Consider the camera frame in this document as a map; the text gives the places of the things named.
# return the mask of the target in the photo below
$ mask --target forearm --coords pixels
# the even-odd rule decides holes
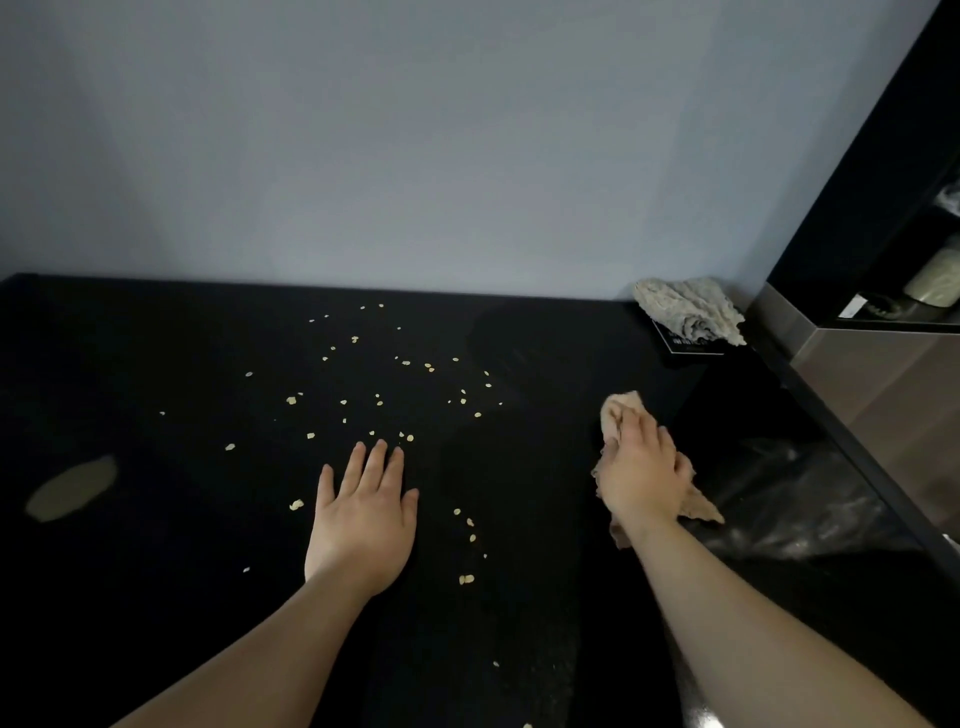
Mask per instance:
[[[318,573],[249,634],[117,724],[117,728],[307,726],[366,599],[340,574]]]
[[[625,525],[684,657],[728,728],[928,725],[678,523]]]

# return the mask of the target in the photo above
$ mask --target left hand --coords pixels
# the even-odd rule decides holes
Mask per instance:
[[[324,465],[317,489],[317,511],[306,550],[303,575],[338,571],[361,596],[370,598],[394,583],[413,548],[420,492],[400,497],[403,450],[394,448],[384,470],[387,443],[370,452],[357,443],[347,463],[340,494],[333,495],[333,469]]]

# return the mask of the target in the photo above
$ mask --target beige stain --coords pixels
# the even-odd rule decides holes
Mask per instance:
[[[113,455],[75,465],[52,477],[27,500],[24,512],[35,521],[47,523],[79,511],[113,485],[117,463]]]

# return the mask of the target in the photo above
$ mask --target crumpled towel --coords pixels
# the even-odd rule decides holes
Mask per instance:
[[[604,400],[603,406],[600,408],[600,431],[603,432],[604,442],[607,442],[611,438],[616,440],[617,443],[620,442],[620,426],[623,423],[624,409],[643,412],[646,408],[643,406],[643,401],[636,391],[607,397]],[[599,474],[598,471],[602,461],[603,451],[601,450],[600,460],[597,461],[597,464],[590,473],[593,475],[594,480]],[[600,496],[599,482],[597,483],[597,496]],[[689,519],[700,519],[701,521],[724,522],[724,517],[720,511],[717,510],[717,507],[713,505],[704,494],[697,490],[693,483],[687,486],[684,501],[680,505],[680,515]],[[623,526],[621,526],[616,519],[616,516],[611,517],[610,535],[617,548],[630,548],[630,539],[627,537],[626,531],[623,530]]]
[[[634,298],[650,318],[684,339],[726,339],[737,347],[747,343],[737,328],[743,314],[714,279],[638,280]]]

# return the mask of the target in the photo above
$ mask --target black countertop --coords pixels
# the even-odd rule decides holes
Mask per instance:
[[[607,394],[670,423],[705,369],[664,366],[635,306],[39,277],[0,304],[11,701],[36,724],[107,725],[266,617],[302,580],[322,463],[401,431],[417,544],[317,724],[597,725],[637,704],[680,724],[656,603],[589,475]],[[109,491],[24,515],[109,453]]]

